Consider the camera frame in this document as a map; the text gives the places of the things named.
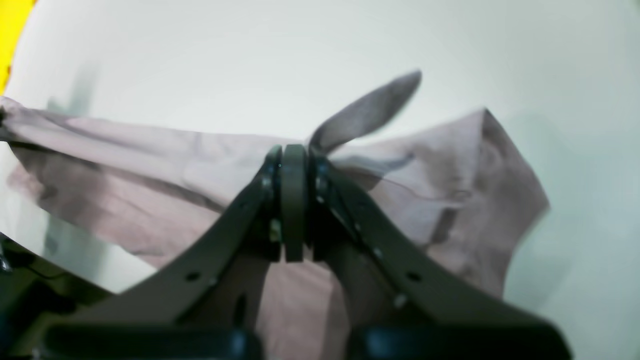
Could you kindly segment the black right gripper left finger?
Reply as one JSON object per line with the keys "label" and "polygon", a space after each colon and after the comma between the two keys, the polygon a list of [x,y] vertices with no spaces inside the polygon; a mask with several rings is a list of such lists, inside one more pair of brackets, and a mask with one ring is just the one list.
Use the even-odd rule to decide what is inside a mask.
{"label": "black right gripper left finger", "polygon": [[55,325],[47,360],[262,360],[253,329],[271,263],[301,262],[307,151],[274,146],[214,225],[146,280]]}

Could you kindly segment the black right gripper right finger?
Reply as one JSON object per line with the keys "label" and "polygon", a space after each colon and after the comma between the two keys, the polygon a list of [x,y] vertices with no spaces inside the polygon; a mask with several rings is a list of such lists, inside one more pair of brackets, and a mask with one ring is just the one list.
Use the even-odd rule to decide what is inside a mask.
{"label": "black right gripper right finger", "polygon": [[325,155],[309,150],[308,244],[343,289],[348,360],[571,360],[551,323],[431,260]]}

